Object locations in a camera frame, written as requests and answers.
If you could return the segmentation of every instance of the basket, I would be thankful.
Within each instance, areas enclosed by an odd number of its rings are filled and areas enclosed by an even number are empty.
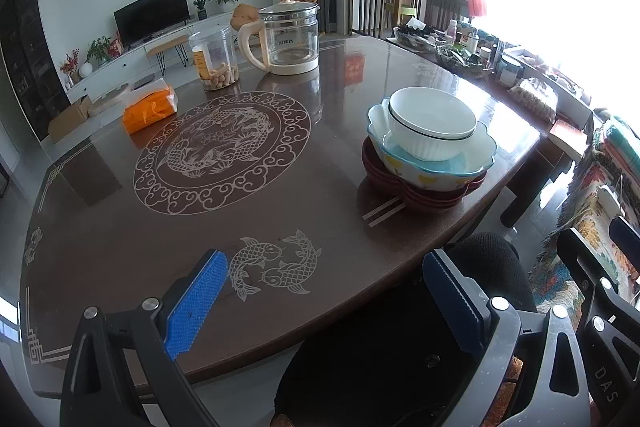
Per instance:
[[[482,64],[462,64],[460,61],[449,54],[450,48],[448,46],[436,46],[436,59],[438,65],[450,71],[457,76],[463,78],[486,78],[490,73],[491,68],[485,69]]]
[[[433,44],[420,35],[404,33],[399,27],[394,28],[394,35],[400,44],[419,53],[435,53],[436,45],[438,45],[438,42]]]

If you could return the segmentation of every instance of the kettle handle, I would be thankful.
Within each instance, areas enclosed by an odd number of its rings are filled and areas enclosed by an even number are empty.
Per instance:
[[[249,47],[249,37],[251,37],[251,35],[253,35],[254,33],[258,33],[258,32],[260,34],[260,47],[262,48],[262,60],[264,60],[266,64],[261,62],[257,58],[255,58],[255,55],[251,52],[251,48]],[[269,55],[266,52],[267,50],[266,50],[263,21],[249,22],[241,26],[238,32],[238,46],[240,46],[240,51],[242,52],[242,55],[244,55],[244,57],[249,62],[251,62],[256,68],[262,71],[271,70],[270,66],[268,65]]]

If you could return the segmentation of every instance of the jar label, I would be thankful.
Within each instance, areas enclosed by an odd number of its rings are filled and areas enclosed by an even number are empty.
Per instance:
[[[209,68],[207,68],[204,52],[193,52],[193,64],[196,66],[202,80],[211,80],[211,74],[209,73]]]

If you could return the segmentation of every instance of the cardboard box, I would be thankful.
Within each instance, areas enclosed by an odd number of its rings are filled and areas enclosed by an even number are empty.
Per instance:
[[[49,136],[53,142],[59,142],[81,123],[89,118],[91,99],[88,96],[76,100],[57,117],[49,122]]]

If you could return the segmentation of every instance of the stacked bowls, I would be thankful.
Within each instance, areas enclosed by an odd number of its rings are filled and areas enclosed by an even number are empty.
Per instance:
[[[462,100],[444,91],[407,87],[371,107],[368,116],[363,164],[369,179],[378,188],[385,180],[394,193],[408,194],[407,203],[450,208],[478,188],[494,164],[497,144],[487,127]],[[378,162],[366,161],[365,149]]]

